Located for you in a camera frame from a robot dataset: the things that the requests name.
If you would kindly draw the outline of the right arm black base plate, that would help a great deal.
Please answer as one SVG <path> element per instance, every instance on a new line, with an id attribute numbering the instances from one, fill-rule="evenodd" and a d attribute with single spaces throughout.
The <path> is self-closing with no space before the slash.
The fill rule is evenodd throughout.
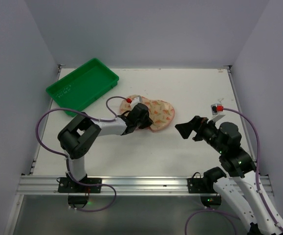
<path id="1" fill-rule="evenodd" d="M 187 188 L 190 194 L 199 194 L 203 206 L 209 209 L 217 209 L 222 203 L 221 196 L 214 191 L 207 179 L 199 172 L 187 178 Z"/>

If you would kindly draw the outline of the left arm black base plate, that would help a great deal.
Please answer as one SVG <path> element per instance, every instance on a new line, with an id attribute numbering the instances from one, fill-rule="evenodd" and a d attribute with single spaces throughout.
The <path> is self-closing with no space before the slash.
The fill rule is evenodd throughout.
<path id="1" fill-rule="evenodd" d="M 67 202 L 69 206 L 81 206 L 82 208 L 89 202 L 90 193 L 100 193 L 101 186 L 83 186 L 74 182 L 69 176 L 59 177 L 56 179 L 59 183 L 58 193 L 80 193 L 82 196 L 68 196 Z"/>

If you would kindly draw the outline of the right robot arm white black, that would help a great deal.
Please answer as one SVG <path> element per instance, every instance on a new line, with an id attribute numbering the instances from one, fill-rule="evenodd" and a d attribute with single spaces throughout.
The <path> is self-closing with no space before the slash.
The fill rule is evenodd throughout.
<path id="1" fill-rule="evenodd" d="M 204 172 L 202 181 L 229 204 L 249 235 L 283 235 L 283 219 L 257 176 L 253 159 L 241 147 L 235 124 L 224 122 L 216 127 L 213 120 L 195 116 L 175 128 L 184 139 L 195 132 L 194 141 L 206 141 L 220 154 L 221 167 Z"/>

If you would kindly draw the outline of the carrot print laundry bag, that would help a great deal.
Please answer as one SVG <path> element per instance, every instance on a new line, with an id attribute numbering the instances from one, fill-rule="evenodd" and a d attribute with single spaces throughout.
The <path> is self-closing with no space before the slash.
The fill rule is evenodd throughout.
<path id="1" fill-rule="evenodd" d="M 171 103 L 160 99 L 151 100 L 144 96 L 141 96 L 141 100 L 148 107 L 150 118 L 153 121 L 149 127 L 151 131 L 161 131 L 171 124 L 175 117 L 175 109 Z"/>

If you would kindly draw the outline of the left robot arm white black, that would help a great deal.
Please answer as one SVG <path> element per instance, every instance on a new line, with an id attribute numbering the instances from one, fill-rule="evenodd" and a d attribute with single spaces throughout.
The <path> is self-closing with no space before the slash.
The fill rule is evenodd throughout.
<path id="1" fill-rule="evenodd" d="M 85 154 L 89 151 L 97 137 L 131 134 L 135 129 L 150 127 L 148 107 L 137 103 L 131 111 L 126 111 L 111 122 L 95 121 L 86 113 L 79 113 L 59 134 L 61 148 L 67 154 L 67 173 L 69 177 L 79 182 L 87 177 L 85 171 Z"/>

